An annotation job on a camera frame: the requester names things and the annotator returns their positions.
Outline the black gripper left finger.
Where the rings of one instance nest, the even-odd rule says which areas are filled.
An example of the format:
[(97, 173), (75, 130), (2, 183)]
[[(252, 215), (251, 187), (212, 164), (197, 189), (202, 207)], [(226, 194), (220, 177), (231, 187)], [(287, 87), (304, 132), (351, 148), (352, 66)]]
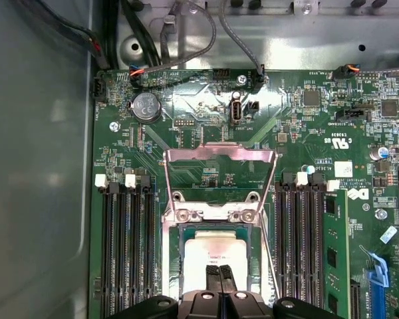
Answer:
[(111, 318), (223, 318), (223, 286), (218, 266), (205, 268), (206, 289), (185, 293), (179, 301), (168, 296), (153, 296)]

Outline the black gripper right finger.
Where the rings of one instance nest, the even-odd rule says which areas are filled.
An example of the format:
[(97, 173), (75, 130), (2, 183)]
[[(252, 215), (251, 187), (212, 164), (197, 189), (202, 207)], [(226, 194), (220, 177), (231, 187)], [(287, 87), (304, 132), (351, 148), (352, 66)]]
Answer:
[(292, 297), (280, 298), (268, 306), (252, 292), (237, 289), (229, 265), (220, 266), (220, 278), (222, 293), (226, 297), (224, 318), (340, 318), (332, 312)]

